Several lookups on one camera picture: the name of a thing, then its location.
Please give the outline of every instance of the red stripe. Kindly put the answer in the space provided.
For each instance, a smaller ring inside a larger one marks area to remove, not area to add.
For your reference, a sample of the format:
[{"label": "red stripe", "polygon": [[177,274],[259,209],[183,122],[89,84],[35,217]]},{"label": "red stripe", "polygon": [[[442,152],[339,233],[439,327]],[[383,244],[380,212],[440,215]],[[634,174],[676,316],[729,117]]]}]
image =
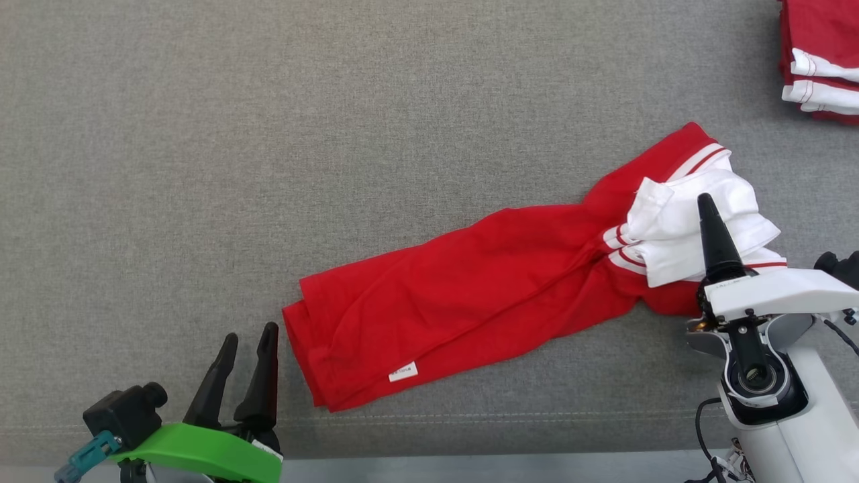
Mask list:
[{"label": "red stripe", "polygon": [[770,263],[756,263],[754,265],[747,265],[749,268],[766,268],[767,266],[787,266],[788,262],[786,261],[771,261]]},{"label": "red stripe", "polygon": [[722,151],[724,151],[725,149],[726,149],[726,148],[719,148],[718,150],[715,150],[715,151],[713,151],[713,152],[709,153],[709,154],[708,154],[704,159],[702,159],[701,161],[699,161],[699,162],[698,162],[698,164],[696,164],[695,166],[693,166],[693,167],[692,167],[692,169],[690,169],[690,170],[689,170],[689,174],[694,173],[696,169],[701,168],[701,167],[704,165],[704,163],[706,163],[707,161],[709,161],[709,160],[710,160],[710,158],[711,158],[711,157],[713,157],[713,156],[715,156],[715,155],[717,155],[717,154],[721,153],[721,152],[722,152]]},{"label": "red stripe", "polygon": [[620,235],[620,225],[618,225],[618,229],[614,230],[614,234],[617,236],[618,242],[620,242],[621,245],[623,245],[623,246],[629,245],[629,243],[624,241],[623,235]]},{"label": "red stripe", "polygon": [[647,268],[647,266],[644,265],[642,262],[635,261],[635,260],[631,259],[629,256],[627,256],[627,254],[624,253],[624,250],[622,248],[618,250],[618,253],[620,254],[620,258],[630,262],[632,265],[638,265],[638,266],[643,266],[644,268]]}]

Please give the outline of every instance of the gray table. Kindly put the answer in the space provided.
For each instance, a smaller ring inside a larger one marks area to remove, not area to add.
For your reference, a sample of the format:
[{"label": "gray table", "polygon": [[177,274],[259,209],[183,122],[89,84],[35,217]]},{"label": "gray table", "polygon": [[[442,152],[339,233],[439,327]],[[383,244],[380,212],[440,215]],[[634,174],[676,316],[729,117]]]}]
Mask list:
[{"label": "gray table", "polygon": [[[576,202],[689,120],[793,266],[859,248],[859,131],[779,100],[778,9],[0,0],[0,462],[60,462],[81,411],[132,384],[159,381],[180,419],[236,331],[226,418],[300,277]],[[335,415],[282,340],[280,435],[290,457],[693,448],[719,363],[682,332],[637,308]],[[808,339],[859,398],[847,346]]]}]

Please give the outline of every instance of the teal connector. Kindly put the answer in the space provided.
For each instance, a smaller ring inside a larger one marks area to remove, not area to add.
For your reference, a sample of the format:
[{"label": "teal connector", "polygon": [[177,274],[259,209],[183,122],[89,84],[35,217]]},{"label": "teal connector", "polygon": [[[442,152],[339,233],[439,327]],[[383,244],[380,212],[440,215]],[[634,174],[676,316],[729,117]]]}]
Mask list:
[{"label": "teal connector", "polygon": [[120,441],[110,431],[102,431],[69,458],[69,464],[54,473],[56,483],[78,483],[95,465],[119,451]]}]

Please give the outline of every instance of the black cable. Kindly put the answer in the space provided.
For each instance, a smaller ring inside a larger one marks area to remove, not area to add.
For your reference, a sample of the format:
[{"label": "black cable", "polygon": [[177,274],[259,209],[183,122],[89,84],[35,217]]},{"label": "black cable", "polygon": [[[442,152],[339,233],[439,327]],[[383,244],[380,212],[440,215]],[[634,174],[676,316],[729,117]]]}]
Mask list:
[{"label": "black cable", "polygon": [[701,413],[703,413],[704,408],[710,404],[718,404],[720,402],[722,402],[722,400],[717,397],[705,400],[698,405],[698,410],[695,412],[695,434],[698,435],[698,444],[701,445],[701,450],[704,452],[704,455],[707,456],[707,461],[710,462],[710,467],[712,469],[703,480],[688,480],[686,483],[709,483],[713,478],[716,478],[718,483],[725,483],[725,477],[722,475],[722,467],[720,467],[716,462],[716,458],[710,454],[710,451],[707,449],[707,445],[704,443],[704,435],[701,434]]},{"label": "black cable", "polygon": [[686,480],[685,483],[710,483],[716,477],[715,469],[711,469],[707,476],[704,476],[703,480]]},{"label": "black cable", "polygon": [[857,347],[856,344],[854,344],[853,340],[850,339],[850,337],[846,333],[844,333],[843,330],[838,328],[837,325],[833,324],[831,321],[828,321],[827,319],[824,319],[823,323],[825,323],[826,326],[829,327],[830,329],[834,330],[835,333],[838,334],[838,337],[840,337],[844,342],[846,342],[847,345],[850,346],[850,349],[853,349],[853,352],[855,352],[856,355],[859,356],[859,347]]},{"label": "black cable", "polygon": [[701,434],[701,413],[703,413],[704,408],[710,404],[718,404],[720,402],[722,402],[720,398],[710,398],[699,404],[698,410],[695,412],[695,434],[698,435],[698,444],[701,445],[701,450],[704,452],[704,455],[707,456],[707,461],[709,462],[713,461],[713,455],[711,455],[707,450],[707,445],[704,444],[704,436]]}]

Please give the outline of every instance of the red garment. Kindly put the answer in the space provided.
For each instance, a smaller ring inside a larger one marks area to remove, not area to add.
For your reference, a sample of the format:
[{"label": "red garment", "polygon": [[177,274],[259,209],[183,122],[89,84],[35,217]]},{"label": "red garment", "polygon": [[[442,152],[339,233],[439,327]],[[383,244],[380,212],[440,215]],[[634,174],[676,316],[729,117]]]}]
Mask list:
[{"label": "red garment", "polygon": [[[622,315],[643,297],[663,314],[696,315],[697,284],[649,289],[606,256],[647,176],[664,182],[722,147],[689,124],[600,180],[581,205],[502,210],[418,247],[301,281],[283,309],[317,406],[331,411],[514,358]],[[414,362],[417,375],[388,375]]]},{"label": "red garment", "polygon": [[[812,111],[814,119],[859,125],[859,116],[843,110],[855,109],[856,97],[852,93],[859,95],[856,81],[856,71],[859,70],[859,3],[856,0],[783,0],[779,20],[782,56],[778,67],[786,86],[800,83],[796,89],[801,91],[796,91],[796,97],[791,100],[800,103],[798,108],[808,103],[805,111]],[[795,56],[807,62],[807,69],[800,68],[806,75],[791,72]],[[817,62],[822,59],[853,70],[852,80],[841,78],[826,67],[818,70]],[[828,96],[828,101],[818,101],[814,97],[815,86],[818,96],[827,88],[838,89],[842,94],[834,99]]]},{"label": "red garment", "polygon": [[859,3],[856,0],[784,0],[783,39],[846,68],[859,67]]}]

